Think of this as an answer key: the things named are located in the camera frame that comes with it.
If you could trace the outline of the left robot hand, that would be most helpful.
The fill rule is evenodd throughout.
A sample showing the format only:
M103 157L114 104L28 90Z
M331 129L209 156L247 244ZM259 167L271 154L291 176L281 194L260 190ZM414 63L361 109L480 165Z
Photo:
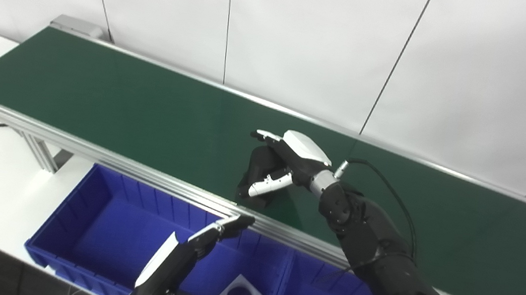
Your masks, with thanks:
M216 243L239 235L254 222L253 216L241 214L218 219L183 243L171 233L142 269L129 295L193 295L179 287L196 263L210 254Z

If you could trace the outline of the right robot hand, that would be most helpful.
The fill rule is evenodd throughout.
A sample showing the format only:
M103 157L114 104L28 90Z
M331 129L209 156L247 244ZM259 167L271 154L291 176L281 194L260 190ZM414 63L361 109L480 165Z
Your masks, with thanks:
M276 192L295 184L305 187L315 194L321 194L327 187L325 181L314 184L316 178L334 179L332 161L308 135L298 131L287 130L278 136L267 130L252 131L250 136L266 143L273 156L280 159L276 170L262 173L255 181L238 187L238 195L252 198Z

